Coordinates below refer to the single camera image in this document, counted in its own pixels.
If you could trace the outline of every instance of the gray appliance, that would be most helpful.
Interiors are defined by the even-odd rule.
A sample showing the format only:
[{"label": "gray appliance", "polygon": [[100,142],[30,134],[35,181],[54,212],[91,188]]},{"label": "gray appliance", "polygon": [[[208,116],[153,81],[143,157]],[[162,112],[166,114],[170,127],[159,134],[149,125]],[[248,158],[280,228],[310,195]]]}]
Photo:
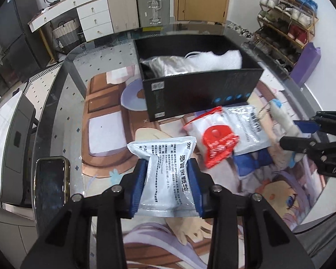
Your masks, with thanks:
[{"label": "gray appliance", "polygon": [[141,27],[169,24],[169,0],[137,0]]},{"label": "gray appliance", "polygon": [[39,32],[28,25],[38,12],[36,0],[6,0],[0,7],[0,46],[22,82],[50,61]]}]

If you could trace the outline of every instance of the glass table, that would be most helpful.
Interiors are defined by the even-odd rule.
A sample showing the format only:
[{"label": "glass table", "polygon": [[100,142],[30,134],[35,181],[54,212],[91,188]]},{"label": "glass table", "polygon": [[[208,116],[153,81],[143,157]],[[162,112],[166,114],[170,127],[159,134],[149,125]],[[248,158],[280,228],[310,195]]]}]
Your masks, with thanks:
[{"label": "glass table", "polygon": [[[148,120],[142,82],[133,40],[154,35],[218,34],[226,35],[241,49],[262,62],[266,71],[248,103],[261,110],[273,98],[279,99],[292,119],[314,116],[318,105],[305,96],[283,69],[226,25],[179,23],[140,28],[112,34],[76,47],[67,56],[47,96],[36,133],[33,161],[49,156],[65,156],[71,163],[71,195],[85,197],[102,193],[118,184],[123,175],[133,171],[137,158],[125,154],[128,142],[137,139],[170,138],[187,135],[182,126],[196,116],[187,114],[151,123]],[[101,118],[100,132],[89,129]],[[271,119],[271,130],[283,131]],[[327,141],[324,135],[314,135]],[[98,143],[95,148],[88,142]],[[195,155],[201,164],[201,155]],[[321,194],[325,182],[306,156],[294,167],[278,169],[274,164],[262,166],[259,155],[251,155],[254,168],[248,176],[239,176],[236,163],[229,158],[217,166],[201,169],[215,183],[233,193],[258,191],[275,199],[274,207],[293,229],[306,217]],[[32,177],[35,164],[32,166]],[[34,214],[38,233],[52,215],[38,213],[37,208],[57,208],[47,198],[36,201]],[[95,266],[96,223],[92,221],[90,264]],[[129,268],[206,268],[211,242],[212,221],[196,218],[159,218],[135,216],[122,220],[126,259]],[[243,231],[240,245],[243,248]],[[244,255],[239,265],[244,264]]]}]

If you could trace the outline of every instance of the black refrigerator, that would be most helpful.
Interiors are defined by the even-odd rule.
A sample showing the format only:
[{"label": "black refrigerator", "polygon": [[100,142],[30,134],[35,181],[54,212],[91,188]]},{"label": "black refrigerator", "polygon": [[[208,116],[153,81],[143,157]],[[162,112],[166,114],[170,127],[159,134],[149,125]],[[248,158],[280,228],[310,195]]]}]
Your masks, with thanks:
[{"label": "black refrigerator", "polygon": [[[0,72],[14,71],[18,79],[27,81],[50,61],[38,31],[31,32],[28,22],[38,13],[36,0],[6,0],[0,7]],[[1,74],[5,79],[8,74]]]}]

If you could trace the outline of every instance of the metal screw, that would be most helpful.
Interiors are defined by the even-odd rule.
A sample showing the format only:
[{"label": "metal screw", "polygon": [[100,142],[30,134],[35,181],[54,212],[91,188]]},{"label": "metal screw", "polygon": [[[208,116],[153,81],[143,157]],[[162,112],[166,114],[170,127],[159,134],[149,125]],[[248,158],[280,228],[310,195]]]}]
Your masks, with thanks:
[{"label": "metal screw", "polygon": [[114,193],[118,193],[118,192],[121,192],[122,191],[122,186],[121,185],[115,185],[111,188],[111,190],[114,192]]},{"label": "metal screw", "polygon": [[82,199],[82,197],[83,196],[81,194],[77,193],[77,194],[72,195],[71,199],[73,202],[78,202]]},{"label": "metal screw", "polygon": [[218,184],[215,184],[215,185],[212,186],[212,191],[213,192],[221,192],[221,190],[223,190],[223,187],[221,187]]},{"label": "metal screw", "polygon": [[261,194],[259,194],[259,193],[254,193],[254,194],[253,194],[253,200],[259,202],[259,201],[261,201],[262,199],[263,199],[263,197],[261,196]]}]

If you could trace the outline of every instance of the wooden desk leg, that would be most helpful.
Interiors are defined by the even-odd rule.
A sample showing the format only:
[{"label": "wooden desk leg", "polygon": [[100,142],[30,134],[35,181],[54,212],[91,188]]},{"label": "wooden desk leg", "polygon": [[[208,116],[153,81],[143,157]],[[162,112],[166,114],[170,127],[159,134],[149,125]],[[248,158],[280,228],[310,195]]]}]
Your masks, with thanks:
[{"label": "wooden desk leg", "polygon": [[55,58],[54,58],[54,55],[53,55],[53,53],[52,53],[52,51],[51,51],[51,49],[50,49],[50,46],[49,46],[49,44],[47,43],[46,37],[45,37],[44,33],[42,32],[41,27],[39,28],[39,32],[40,32],[41,39],[42,39],[42,41],[44,42],[45,48],[46,48],[47,52],[48,52],[49,55],[50,55],[51,62],[56,62],[56,60],[55,60]]}]

